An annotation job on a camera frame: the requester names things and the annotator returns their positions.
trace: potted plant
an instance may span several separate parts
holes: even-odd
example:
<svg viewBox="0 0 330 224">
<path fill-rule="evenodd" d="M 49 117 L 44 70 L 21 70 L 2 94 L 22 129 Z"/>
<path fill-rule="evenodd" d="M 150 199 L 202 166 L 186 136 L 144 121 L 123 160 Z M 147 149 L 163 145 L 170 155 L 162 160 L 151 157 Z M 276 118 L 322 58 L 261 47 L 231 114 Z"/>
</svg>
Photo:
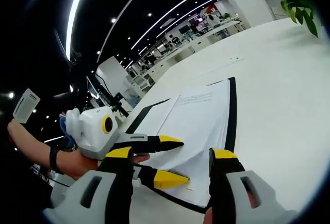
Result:
<svg viewBox="0 0 330 224">
<path fill-rule="evenodd" d="M 279 0 L 284 11 L 291 17 L 292 21 L 307 25 L 309 31 L 318 36 L 318 30 L 314 23 L 313 5 L 309 0 Z"/>
<path fill-rule="evenodd" d="M 230 19 L 230 14 L 228 12 L 223 14 L 223 19 Z"/>
</svg>

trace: white table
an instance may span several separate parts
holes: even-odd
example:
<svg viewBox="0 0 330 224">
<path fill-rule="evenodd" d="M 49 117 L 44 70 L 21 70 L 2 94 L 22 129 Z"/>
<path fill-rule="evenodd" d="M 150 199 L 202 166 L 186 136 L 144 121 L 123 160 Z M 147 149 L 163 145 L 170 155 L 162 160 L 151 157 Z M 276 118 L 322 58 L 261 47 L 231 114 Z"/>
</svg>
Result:
<svg viewBox="0 0 330 224">
<path fill-rule="evenodd" d="M 330 48 L 290 19 L 250 28 L 193 54 L 169 69 L 127 118 L 189 86 L 234 76 L 235 153 L 300 211 L 314 195 L 330 158 Z M 135 188 L 132 223 L 201 224 L 203 215 L 145 187 Z"/>
</svg>

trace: computer monitor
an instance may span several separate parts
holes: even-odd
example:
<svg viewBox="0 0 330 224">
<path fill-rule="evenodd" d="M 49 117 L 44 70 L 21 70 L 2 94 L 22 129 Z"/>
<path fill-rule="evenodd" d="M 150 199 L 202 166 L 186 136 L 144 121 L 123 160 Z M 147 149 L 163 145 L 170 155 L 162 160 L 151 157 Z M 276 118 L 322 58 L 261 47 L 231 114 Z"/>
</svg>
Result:
<svg viewBox="0 0 330 224">
<path fill-rule="evenodd" d="M 182 28 L 179 29 L 179 32 L 183 35 L 186 32 L 188 32 L 189 30 L 190 30 L 190 26 L 185 25 L 184 27 L 182 27 Z"/>
</svg>

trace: human hand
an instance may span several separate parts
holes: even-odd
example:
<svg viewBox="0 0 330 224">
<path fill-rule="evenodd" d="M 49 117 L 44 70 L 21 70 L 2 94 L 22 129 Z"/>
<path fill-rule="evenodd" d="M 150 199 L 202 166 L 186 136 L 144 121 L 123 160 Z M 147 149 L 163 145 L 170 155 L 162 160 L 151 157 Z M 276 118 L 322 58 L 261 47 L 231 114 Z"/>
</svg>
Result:
<svg viewBox="0 0 330 224">
<path fill-rule="evenodd" d="M 149 154 L 134 156 L 133 162 L 138 164 L 146 161 L 150 158 Z M 91 159 L 82 155 L 79 150 L 75 150 L 71 153 L 63 151 L 57 154 L 57 166 L 62 173 L 72 177 L 74 180 L 78 180 L 89 170 L 97 170 L 98 160 Z"/>
</svg>

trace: yellow fingertip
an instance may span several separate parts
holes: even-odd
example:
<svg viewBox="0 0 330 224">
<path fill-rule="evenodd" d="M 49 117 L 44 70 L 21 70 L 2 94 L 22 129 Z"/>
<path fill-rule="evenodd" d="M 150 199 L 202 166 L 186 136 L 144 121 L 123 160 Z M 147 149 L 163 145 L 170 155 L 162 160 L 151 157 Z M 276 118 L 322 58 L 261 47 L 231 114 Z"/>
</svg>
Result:
<svg viewBox="0 0 330 224">
<path fill-rule="evenodd" d="M 237 156 L 229 151 L 229 150 L 224 150 L 224 149 L 218 149 L 218 148 L 212 148 L 214 151 L 214 155 L 216 158 L 237 158 Z"/>
<path fill-rule="evenodd" d="M 154 178 L 154 187 L 156 189 L 168 189 L 187 184 L 188 182 L 188 177 L 174 174 L 169 171 L 157 170 Z"/>
<path fill-rule="evenodd" d="M 172 137 L 166 136 L 166 135 L 160 135 L 159 140 L 160 140 L 160 142 L 165 142 L 165 141 L 182 142 L 179 139 L 172 138 Z"/>
<path fill-rule="evenodd" d="M 127 158 L 131 148 L 132 147 L 114 149 L 107 153 L 106 157 Z"/>
</svg>

